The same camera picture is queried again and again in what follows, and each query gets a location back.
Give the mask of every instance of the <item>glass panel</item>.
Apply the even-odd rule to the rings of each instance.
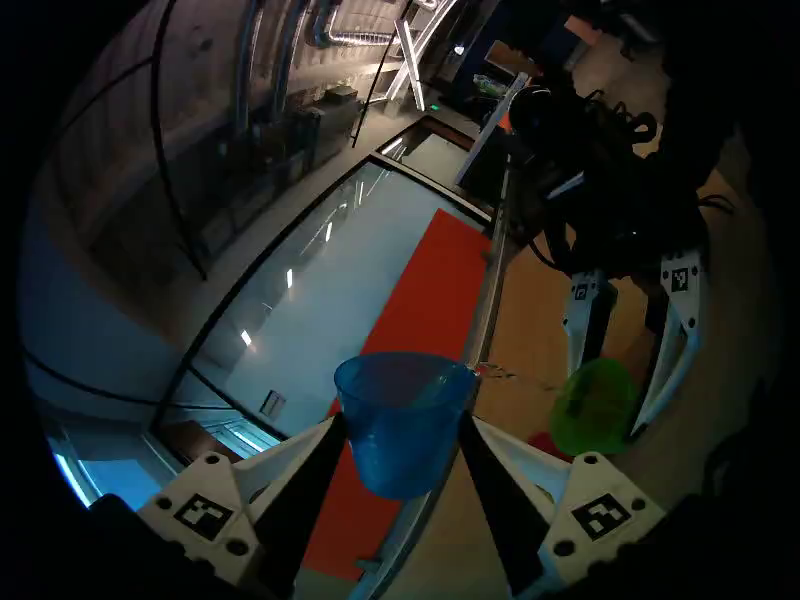
[[[364,164],[266,259],[194,367],[287,435],[323,420],[336,397],[334,370],[361,351],[437,210],[483,229],[402,173]],[[269,419],[261,409],[271,392],[286,401]]]
[[[380,153],[432,179],[482,211],[493,214],[492,198],[456,184],[456,176],[467,159],[472,142],[463,133],[427,117],[384,144]]]

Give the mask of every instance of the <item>ceiling light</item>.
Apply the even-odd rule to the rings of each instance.
[[[72,491],[75,492],[75,495],[78,496],[83,505],[86,508],[89,508],[91,501],[86,497],[86,494],[81,489],[81,486],[78,484],[78,480],[75,479],[75,475],[73,475],[72,469],[69,468],[67,460],[60,454],[55,454],[54,456],[56,457],[58,466],[61,468],[61,472],[64,474],[64,477],[67,478],[67,482],[69,482],[69,486],[72,488]]]
[[[386,146],[386,148],[384,148],[383,150],[381,150],[381,154],[384,154],[384,155],[385,155],[385,154],[389,154],[389,152],[391,152],[392,150],[394,150],[395,148],[397,148],[397,147],[398,147],[398,146],[399,146],[399,145],[400,145],[402,142],[403,142],[403,138],[397,138],[397,139],[396,139],[395,141],[393,141],[391,144],[389,144],[388,146]]]
[[[264,451],[264,449],[263,449],[261,446],[259,446],[258,444],[256,444],[256,443],[255,443],[254,441],[252,441],[251,439],[249,439],[249,438],[246,438],[245,436],[243,436],[243,435],[242,435],[241,433],[239,433],[238,431],[231,431],[231,433],[232,433],[233,435],[235,435],[236,437],[238,437],[240,440],[242,440],[242,441],[243,441],[245,444],[247,444],[248,446],[250,446],[250,447],[251,447],[253,450],[255,450],[256,452],[263,452],[263,451]]]
[[[411,29],[408,27],[408,21],[405,19],[397,19],[394,22],[395,29],[397,29],[397,36],[400,38],[400,45],[403,48],[403,58],[408,67],[408,72],[411,75],[411,91],[414,93],[414,100],[417,103],[417,109],[420,111],[425,110],[425,99],[422,96],[422,85],[419,82],[419,66],[417,64],[417,51],[414,48],[414,40],[411,39]]]

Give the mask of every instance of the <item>metal pipe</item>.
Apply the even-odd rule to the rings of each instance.
[[[264,16],[265,0],[250,0],[244,14],[233,90],[233,132],[235,137],[243,135],[250,121],[250,83],[253,79],[258,32]]]
[[[294,53],[300,37],[300,22],[305,14],[308,0],[293,0],[283,21],[278,40],[277,66],[272,69],[272,121],[278,121],[286,108],[286,93],[289,89],[289,74],[294,62]]]
[[[309,43],[317,48],[331,46],[384,46],[399,44],[394,32],[338,31],[333,28],[342,0],[318,0],[311,19]]]

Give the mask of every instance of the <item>floor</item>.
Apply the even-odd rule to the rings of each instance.
[[[154,319],[165,336],[179,349],[191,344],[205,320],[258,254],[309,203],[371,151],[402,131],[414,120],[414,112],[390,118],[371,109],[355,148],[345,148],[310,173],[272,204],[214,263],[208,281],[187,271],[169,289]]]
[[[277,391],[286,402],[271,423],[289,436],[320,422],[336,397],[336,367],[361,352],[437,211],[483,229],[402,173],[365,164],[252,276],[198,368],[254,413]]]
[[[607,86],[610,94],[625,94],[629,110],[656,114],[666,90],[663,75],[648,74],[657,63],[625,65],[614,52],[614,40],[605,40],[585,57],[576,72],[579,91]],[[708,452],[745,423],[757,380],[774,376],[782,331],[771,308],[777,292],[760,215],[718,171],[700,192],[725,194],[736,205],[733,218],[717,211],[704,214],[711,235],[706,340],[669,408],[628,451],[614,457],[616,466],[665,509],[698,490]],[[629,281],[615,285],[620,294],[604,353],[637,371],[642,351],[652,344],[643,327],[645,298]],[[563,275],[529,250],[506,273],[490,361],[517,377],[487,380],[475,414],[522,440],[548,428],[552,388],[566,375],[560,315],[568,287]],[[384,598],[501,598],[506,585],[459,453],[430,521]]]

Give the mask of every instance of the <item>screw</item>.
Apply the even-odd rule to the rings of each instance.
[[[553,552],[556,556],[569,556],[575,552],[575,542],[571,540],[562,540],[553,546]]]
[[[230,540],[225,544],[225,549],[234,556],[244,556],[250,547],[242,540]]]

